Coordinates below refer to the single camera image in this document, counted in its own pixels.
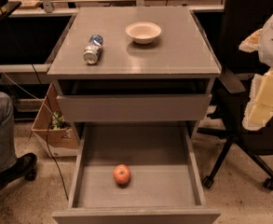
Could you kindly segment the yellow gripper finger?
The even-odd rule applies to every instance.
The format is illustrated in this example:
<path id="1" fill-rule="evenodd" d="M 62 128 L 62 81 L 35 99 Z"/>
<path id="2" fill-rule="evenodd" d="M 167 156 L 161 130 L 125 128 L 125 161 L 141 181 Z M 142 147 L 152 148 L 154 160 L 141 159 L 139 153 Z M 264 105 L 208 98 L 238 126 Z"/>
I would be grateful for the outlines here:
<path id="1" fill-rule="evenodd" d="M 253 32 L 247 38 L 245 38 L 240 44 L 239 49 L 244 52 L 254 52 L 259 49 L 259 38 L 262 30 L 258 29 L 257 31 Z"/>
<path id="2" fill-rule="evenodd" d="M 264 128 L 273 117 L 273 68 L 253 77 L 242 126 L 249 131 Z"/>

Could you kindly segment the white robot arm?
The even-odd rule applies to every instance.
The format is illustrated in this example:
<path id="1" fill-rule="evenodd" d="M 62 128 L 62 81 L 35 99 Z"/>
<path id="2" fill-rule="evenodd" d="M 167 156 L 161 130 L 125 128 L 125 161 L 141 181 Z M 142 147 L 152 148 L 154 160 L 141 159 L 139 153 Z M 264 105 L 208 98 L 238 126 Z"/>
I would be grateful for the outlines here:
<path id="1" fill-rule="evenodd" d="M 246 105 L 242 126 L 257 131 L 273 117 L 273 15 L 265 25 L 243 40 L 239 49 L 258 52 L 259 61 L 269 69 L 263 75 L 255 74 L 250 88 L 250 101 Z"/>

